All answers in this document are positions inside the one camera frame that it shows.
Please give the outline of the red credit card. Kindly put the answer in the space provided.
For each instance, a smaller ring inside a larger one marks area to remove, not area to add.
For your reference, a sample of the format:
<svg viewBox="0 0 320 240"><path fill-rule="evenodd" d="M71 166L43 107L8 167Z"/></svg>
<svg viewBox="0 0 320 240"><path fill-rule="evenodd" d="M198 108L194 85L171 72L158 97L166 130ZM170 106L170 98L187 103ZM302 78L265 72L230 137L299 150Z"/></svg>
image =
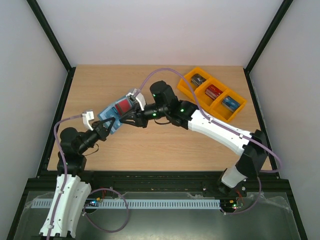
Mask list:
<svg viewBox="0 0 320 240"><path fill-rule="evenodd" d="M126 112L128 112L132 108L132 103L128 98L120 99L115 104L115 109L117 110L118 114L122 116Z"/></svg>

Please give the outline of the black aluminium frame rail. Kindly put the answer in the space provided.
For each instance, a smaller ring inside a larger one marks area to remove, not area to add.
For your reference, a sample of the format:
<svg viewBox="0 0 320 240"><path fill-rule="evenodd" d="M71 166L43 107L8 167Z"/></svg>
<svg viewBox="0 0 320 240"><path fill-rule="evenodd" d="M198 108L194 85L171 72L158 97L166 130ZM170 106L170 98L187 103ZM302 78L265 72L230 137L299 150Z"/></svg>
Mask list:
<svg viewBox="0 0 320 240"><path fill-rule="evenodd" d="M241 182L235 190L221 193L218 190L220 171L90 171L81 175L81 180L90 183L92 189L112 187L120 193L126 192L189 192L202 193L205 197L216 199L236 197L237 192L246 195L248 192L262 190L266 193L293 192L287 179L276 174L261 173L259 180L250 178Z"/></svg>

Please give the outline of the black card stack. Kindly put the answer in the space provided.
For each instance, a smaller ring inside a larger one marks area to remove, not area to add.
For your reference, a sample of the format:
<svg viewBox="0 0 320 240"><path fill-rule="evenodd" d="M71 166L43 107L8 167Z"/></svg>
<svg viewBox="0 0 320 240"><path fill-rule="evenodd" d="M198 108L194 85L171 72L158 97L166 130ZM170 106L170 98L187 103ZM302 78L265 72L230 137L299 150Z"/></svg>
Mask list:
<svg viewBox="0 0 320 240"><path fill-rule="evenodd" d="M200 74L198 74L198 73L196 73L195 75L193 75L191 77L191 82L197 87L199 87L205 81L206 81L206 79L203 76L201 76Z"/></svg>

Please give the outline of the blue card stack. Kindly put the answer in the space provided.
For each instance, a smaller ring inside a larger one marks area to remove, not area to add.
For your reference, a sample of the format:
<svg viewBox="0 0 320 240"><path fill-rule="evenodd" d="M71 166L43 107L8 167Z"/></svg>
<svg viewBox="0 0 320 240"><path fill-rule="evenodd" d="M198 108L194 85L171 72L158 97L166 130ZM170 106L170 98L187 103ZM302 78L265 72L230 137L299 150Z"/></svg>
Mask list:
<svg viewBox="0 0 320 240"><path fill-rule="evenodd" d="M225 106L228 110L231 112L235 112L241 105L234 100L232 97L227 95L223 100L222 100L222 105Z"/></svg>

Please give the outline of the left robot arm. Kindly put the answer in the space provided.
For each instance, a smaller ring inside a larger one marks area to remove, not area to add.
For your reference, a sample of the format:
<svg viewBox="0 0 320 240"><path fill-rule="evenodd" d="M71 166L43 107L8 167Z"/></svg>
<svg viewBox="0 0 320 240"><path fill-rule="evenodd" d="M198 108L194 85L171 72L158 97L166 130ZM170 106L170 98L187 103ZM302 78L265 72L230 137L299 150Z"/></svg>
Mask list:
<svg viewBox="0 0 320 240"><path fill-rule="evenodd" d="M46 220L39 231L41 240L74 240L85 201L92 189L81 180L87 162L84 153L98 141L105 141L115 123L114 117L98 120L88 125L85 132L73 127L58 133L62 123L53 127L58 146L57 178L55 192Z"/></svg>

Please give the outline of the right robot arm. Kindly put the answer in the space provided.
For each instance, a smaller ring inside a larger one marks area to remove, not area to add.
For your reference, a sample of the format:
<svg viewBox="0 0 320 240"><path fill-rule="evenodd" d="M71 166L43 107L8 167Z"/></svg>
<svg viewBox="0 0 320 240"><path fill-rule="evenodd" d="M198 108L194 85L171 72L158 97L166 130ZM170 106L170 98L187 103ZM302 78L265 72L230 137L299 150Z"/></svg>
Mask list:
<svg viewBox="0 0 320 240"><path fill-rule="evenodd" d="M179 100L172 87L157 81L149 88L154 103L137 102L120 117L123 124L146 128L150 120L166 118L176 127L203 134L232 150L240 158L227 168L217 182L218 191L229 196L236 186L247 179L256 178L267 158L266 136L260 131L250 132L216 119L196 104Z"/></svg>

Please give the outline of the red card stack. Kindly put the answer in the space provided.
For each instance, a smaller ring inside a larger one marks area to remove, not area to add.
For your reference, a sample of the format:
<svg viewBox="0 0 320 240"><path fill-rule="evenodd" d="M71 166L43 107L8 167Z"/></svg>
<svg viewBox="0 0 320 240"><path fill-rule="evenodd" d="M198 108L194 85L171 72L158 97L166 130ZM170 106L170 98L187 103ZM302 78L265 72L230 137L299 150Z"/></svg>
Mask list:
<svg viewBox="0 0 320 240"><path fill-rule="evenodd" d="M205 94L213 100L218 98L222 93L223 92L213 84L209 85L205 90Z"/></svg>

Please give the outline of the yellow three-compartment bin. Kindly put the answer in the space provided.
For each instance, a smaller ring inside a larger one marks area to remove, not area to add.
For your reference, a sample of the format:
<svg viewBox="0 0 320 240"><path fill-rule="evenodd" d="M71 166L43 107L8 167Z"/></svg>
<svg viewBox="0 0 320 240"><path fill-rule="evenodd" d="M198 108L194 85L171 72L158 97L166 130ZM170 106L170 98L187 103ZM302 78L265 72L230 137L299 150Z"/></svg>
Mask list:
<svg viewBox="0 0 320 240"><path fill-rule="evenodd" d="M199 67L187 73L177 89L192 100L196 96L204 111L226 123L247 103L245 98Z"/></svg>

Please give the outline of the blue leather card holder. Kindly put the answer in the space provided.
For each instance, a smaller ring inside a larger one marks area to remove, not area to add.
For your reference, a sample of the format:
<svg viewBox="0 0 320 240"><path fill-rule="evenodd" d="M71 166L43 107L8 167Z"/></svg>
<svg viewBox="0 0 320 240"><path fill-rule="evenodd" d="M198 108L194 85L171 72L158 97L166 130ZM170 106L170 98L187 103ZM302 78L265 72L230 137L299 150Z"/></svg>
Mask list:
<svg viewBox="0 0 320 240"><path fill-rule="evenodd" d="M124 98L127 98L126 95L122 96L120 99L118 99L115 102L113 102L110 105L108 105L104 110L102 110L97 115L100 121L108 119L108 118L111 118L111 117L115 117L115 122L114 122L113 127L112 127L111 132L110 132L111 134L114 134L122 126L122 123L120 122L120 118L122 117L122 115L118 114L118 112L117 112L117 110L115 108L115 104L117 103L117 101L119 101L121 99L124 99Z"/></svg>

